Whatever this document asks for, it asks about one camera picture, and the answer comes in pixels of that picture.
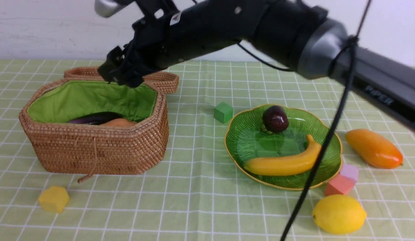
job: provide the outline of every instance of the green cube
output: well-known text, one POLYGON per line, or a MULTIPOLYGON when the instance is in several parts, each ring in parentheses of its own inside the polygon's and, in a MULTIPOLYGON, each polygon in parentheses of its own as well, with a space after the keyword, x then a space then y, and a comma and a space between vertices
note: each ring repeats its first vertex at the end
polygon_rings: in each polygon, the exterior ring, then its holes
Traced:
POLYGON ((233 118, 234 109, 231 105, 221 102, 219 103, 213 112, 213 117, 219 120, 221 123, 228 122, 233 118))

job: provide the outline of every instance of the pink block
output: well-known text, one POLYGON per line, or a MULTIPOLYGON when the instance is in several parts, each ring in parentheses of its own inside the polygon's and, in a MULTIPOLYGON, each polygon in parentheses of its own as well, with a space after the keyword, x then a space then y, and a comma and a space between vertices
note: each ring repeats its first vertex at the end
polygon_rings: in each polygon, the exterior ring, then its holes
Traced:
POLYGON ((359 168, 357 166, 343 163, 340 174, 350 179, 353 182, 353 184, 356 184, 359 178, 359 168))
POLYGON ((338 174, 328 182, 324 194, 325 196, 334 194, 348 195, 353 187, 354 184, 350 179, 338 174))

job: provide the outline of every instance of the eggplant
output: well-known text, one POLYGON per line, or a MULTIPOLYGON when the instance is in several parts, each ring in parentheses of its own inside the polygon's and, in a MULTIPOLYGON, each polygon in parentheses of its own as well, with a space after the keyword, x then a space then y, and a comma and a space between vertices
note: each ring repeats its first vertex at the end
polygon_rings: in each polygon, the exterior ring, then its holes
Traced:
POLYGON ((112 111, 104 111, 93 114, 87 114, 68 121, 68 124, 83 124, 83 125, 101 125, 110 122, 113 119, 123 118, 123 115, 112 111))

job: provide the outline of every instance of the green basket lining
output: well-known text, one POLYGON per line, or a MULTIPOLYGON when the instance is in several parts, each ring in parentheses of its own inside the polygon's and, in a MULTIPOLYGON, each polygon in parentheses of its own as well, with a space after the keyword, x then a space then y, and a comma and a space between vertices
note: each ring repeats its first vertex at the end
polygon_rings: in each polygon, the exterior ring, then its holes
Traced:
POLYGON ((36 99, 27 113, 41 123, 66 123, 102 111, 113 111, 129 121, 141 122, 152 115, 157 94, 145 84, 129 88, 105 81, 69 81, 36 99))

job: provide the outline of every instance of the banana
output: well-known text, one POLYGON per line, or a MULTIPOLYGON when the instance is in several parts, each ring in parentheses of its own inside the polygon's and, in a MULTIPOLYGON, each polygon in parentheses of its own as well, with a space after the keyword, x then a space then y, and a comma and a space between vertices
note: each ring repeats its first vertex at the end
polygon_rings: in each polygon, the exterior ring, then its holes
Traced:
POLYGON ((253 174, 265 176, 289 176, 310 170, 321 151, 321 144, 313 136, 306 136, 307 149, 299 154, 287 157, 257 157, 244 163, 244 169, 253 174))

